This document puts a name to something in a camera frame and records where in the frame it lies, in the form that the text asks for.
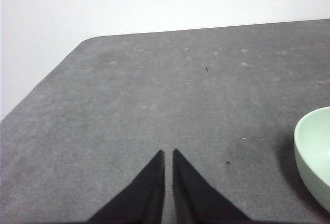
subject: bowl rim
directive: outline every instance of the bowl rim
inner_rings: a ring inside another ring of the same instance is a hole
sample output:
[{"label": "bowl rim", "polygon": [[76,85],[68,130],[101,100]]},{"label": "bowl rim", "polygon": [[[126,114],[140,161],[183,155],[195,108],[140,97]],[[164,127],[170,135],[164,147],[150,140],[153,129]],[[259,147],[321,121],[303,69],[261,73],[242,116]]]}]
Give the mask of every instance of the bowl rim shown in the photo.
[{"label": "bowl rim", "polygon": [[311,111],[311,112],[308,112],[307,114],[305,114],[299,121],[298,121],[298,123],[296,124],[296,126],[295,126],[295,129],[294,129],[294,144],[295,144],[295,147],[296,147],[296,149],[297,149],[297,151],[298,151],[298,153],[299,153],[299,155],[300,155],[300,157],[303,159],[303,161],[305,162],[305,164],[308,166],[308,168],[325,184],[325,185],[327,185],[328,187],[330,187],[330,182],[328,183],[328,182],[326,182],[324,179],[323,179],[323,177],[320,177],[320,175],[317,173],[317,172],[315,172],[315,170],[313,169],[313,168],[311,168],[309,165],[308,165],[308,163],[306,163],[306,158],[305,158],[305,156],[304,156],[304,153],[301,153],[301,147],[300,147],[300,144],[299,144],[299,142],[298,142],[298,132],[299,132],[299,129],[300,129],[300,127],[301,127],[301,124],[303,123],[303,121],[306,119],[306,118],[308,118],[309,116],[311,116],[311,115],[313,115],[313,114],[315,114],[315,113],[317,113],[317,112],[322,112],[322,111],[324,111],[324,110],[329,110],[330,109],[330,106],[328,106],[328,107],[322,107],[322,108],[318,108],[318,109],[316,109],[316,110],[313,110],[313,111]]}]

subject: gray felt surface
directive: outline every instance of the gray felt surface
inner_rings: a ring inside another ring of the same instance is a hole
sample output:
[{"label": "gray felt surface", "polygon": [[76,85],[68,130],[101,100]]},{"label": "gray felt surface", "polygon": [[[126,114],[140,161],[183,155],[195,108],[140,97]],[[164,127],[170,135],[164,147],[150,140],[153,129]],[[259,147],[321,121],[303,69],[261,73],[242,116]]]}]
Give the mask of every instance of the gray felt surface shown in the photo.
[{"label": "gray felt surface", "polygon": [[83,41],[1,123],[2,223],[86,220],[159,149],[175,223],[174,148],[254,219],[330,223],[293,155],[329,45],[330,20]]}]

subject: white wall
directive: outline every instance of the white wall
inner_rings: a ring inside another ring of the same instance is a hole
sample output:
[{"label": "white wall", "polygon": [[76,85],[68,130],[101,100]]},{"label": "white wall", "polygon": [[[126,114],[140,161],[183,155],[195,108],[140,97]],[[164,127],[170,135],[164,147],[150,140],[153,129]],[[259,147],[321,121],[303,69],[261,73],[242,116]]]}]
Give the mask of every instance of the white wall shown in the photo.
[{"label": "white wall", "polygon": [[100,35],[330,18],[330,0],[1,0],[1,117]]}]

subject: bowl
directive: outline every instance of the bowl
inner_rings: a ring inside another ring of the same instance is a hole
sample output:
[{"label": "bowl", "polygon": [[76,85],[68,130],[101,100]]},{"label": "bowl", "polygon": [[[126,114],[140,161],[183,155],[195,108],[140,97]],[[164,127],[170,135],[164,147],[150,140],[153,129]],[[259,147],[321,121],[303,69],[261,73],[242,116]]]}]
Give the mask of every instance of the bowl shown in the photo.
[{"label": "bowl", "polygon": [[294,154],[308,190],[330,212],[330,107],[299,120],[294,130]]}]

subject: black object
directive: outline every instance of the black object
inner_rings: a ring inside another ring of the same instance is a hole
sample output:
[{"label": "black object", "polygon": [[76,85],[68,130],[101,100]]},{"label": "black object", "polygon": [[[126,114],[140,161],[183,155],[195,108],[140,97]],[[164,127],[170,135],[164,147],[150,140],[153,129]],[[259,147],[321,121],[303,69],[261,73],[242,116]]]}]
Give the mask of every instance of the black object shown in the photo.
[{"label": "black object", "polygon": [[[160,150],[128,187],[88,221],[70,224],[160,224],[164,194],[164,152]],[[252,221],[211,187],[177,149],[173,152],[173,195],[178,224],[280,223]]]}]

